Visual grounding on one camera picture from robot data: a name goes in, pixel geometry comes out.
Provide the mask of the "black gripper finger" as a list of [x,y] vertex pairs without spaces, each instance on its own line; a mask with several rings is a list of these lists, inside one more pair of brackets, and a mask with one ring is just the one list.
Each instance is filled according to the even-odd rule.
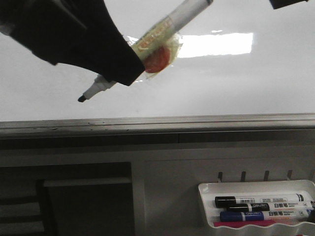
[[308,0],[269,0],[273,9],[280,9],[289,5],[297,4],[300,2],[308,2]]
[[52,65],[78,66],[126,86],[144,71],[102,0],[3,0],[0,30]]

